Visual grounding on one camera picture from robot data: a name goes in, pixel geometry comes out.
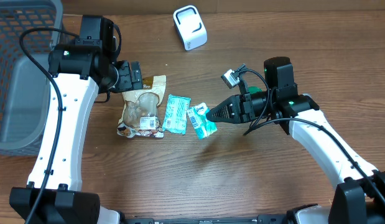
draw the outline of white and blue packet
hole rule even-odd
[[[187,132],[187,109],[190,107],[190,102],[190,98],[169,95],[162,125],[163,131],[168,130],[175,134]]]
[[[204,139],[217,131],[216,124],[206,118],[208,112],[209,108],[206,103],[201,103],[187,110],[192,126],[198,135],[198,139]]]

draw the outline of plastic bin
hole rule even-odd
[[[0,1],[2,155],[37,155],[42,143],[50,84],[19,47],[19,36],[34,27],[63,28],[60,0]],[[27,50],[48,69],[49,52],[60,40],[63,38],[58,32],[41,31],[28,34],[24,42]]]

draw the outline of wood grain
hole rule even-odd
[[[207,14],[208,42],[185,52],[171,15],[111,16],[123,36],[119,59],[138,60],[145,77],[167,75],[167,95],[213,107],[237,90],[220,76],[246,63],[262,72],[265,59],[288,56],[299,92],[310,93],[341,136],[385,170],[385,11]],[[81,17],[64,17],[78,32]],[[264,88],[254,76],[250,85]],[[280,127],[242,137],[247,124],[218,124],[199,141],[116,135],[121,95],[94,105],[82,159],[83,191],[127,217],[246,217],[284,213],[306,203],[329,205],[332,187],[309,153]],[[35,157],[0,156],[0,223],[22,223],[8,204],[11,187],[25,186]]]
[[[194,5],[200,13],[385,10],[385,0],[62,0],[66,14],[172,14]]]

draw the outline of white plastic box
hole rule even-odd
[[[206,43],[206,28],[195,6],[177,9],[173,13],[173,19],[185,50],[192,50]]]

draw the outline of wall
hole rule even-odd
[[[62,0],[66,14],[172,14],[193,4],[200,13],[385,10],[385,0]]]

